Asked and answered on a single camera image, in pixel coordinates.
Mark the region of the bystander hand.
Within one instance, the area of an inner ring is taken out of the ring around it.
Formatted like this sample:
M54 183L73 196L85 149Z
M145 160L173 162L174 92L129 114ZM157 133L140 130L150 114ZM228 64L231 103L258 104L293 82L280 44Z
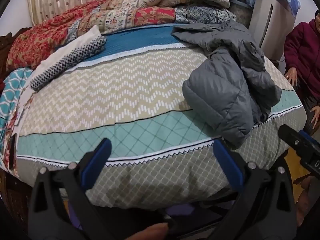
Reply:
M295 87L297 84L297 70L295 67L291 67L285 74L285 78L289 83L291 84L292 87Z

